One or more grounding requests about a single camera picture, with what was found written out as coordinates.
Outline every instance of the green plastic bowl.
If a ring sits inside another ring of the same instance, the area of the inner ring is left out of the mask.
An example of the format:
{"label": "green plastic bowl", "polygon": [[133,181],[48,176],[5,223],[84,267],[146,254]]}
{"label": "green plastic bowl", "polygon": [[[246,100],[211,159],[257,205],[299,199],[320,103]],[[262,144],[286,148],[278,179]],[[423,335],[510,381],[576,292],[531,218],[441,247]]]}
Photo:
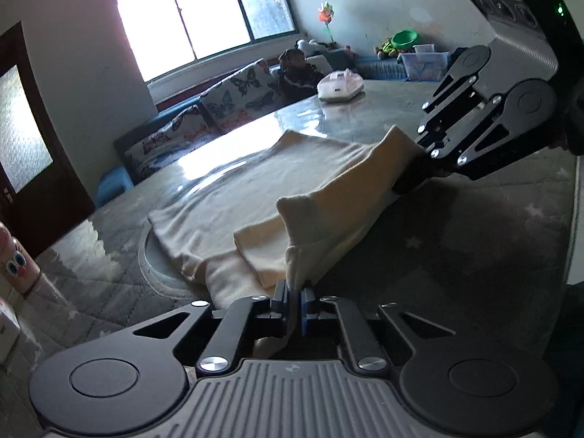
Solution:
{"label": "green plastic bowl", "polygon": [[420,35],[414,30],[400,31],[392,39],[391,43],[395,49],[409,51],[414,47]]}

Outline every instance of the white star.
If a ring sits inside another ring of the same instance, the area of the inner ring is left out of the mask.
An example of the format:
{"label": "white star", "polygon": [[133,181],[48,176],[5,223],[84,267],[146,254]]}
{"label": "white star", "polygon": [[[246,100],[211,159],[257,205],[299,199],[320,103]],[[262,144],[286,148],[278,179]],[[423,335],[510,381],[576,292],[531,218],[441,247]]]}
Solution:
{"label": "white star", "polygon": [[419,249],[422,245],[422,241],[418,239],[415,235],[412,235],[409,239],[405,241],[405,247],[408,249],[413,247],[414,249]]}
{"label": "white star", "polygon": [[531,217],[544,218],[544,211],[541,208],[535,207],[532,203],[529,203],[527,207],[524,208]]}

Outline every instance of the door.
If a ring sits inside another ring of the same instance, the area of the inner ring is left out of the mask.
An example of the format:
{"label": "door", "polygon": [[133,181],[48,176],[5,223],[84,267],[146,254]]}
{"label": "door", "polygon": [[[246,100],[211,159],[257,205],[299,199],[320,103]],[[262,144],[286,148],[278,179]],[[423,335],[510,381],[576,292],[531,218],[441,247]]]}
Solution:
{"label": "door", "polygon": [[92,211],[53,130],[17,24],[0,36],[0,220],[36,257]]}

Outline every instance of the beige cloth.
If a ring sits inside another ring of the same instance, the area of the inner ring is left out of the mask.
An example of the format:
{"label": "beige cloth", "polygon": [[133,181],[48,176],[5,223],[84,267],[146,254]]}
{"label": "beige cloth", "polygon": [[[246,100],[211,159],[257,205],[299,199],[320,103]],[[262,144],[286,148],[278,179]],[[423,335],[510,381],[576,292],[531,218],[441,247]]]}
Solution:
{"label": "beige cloth", "polygon": [[367,234],[420,148],[397,127],[377,145],[286,132],[260,156],[149,219],[182,274],[216,307],[318,281]]}

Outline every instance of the pink bottle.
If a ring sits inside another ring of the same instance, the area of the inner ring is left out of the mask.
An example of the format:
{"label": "pink bottle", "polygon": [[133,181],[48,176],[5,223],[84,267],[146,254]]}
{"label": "pink bottle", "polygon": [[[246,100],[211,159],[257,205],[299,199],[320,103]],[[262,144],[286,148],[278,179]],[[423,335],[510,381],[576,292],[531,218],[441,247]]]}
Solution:
{"label": "pink bottle", "polygon": [[0,273],[18,293],[27,293],[40,276],[40,268],[21,243],[0,222]]}

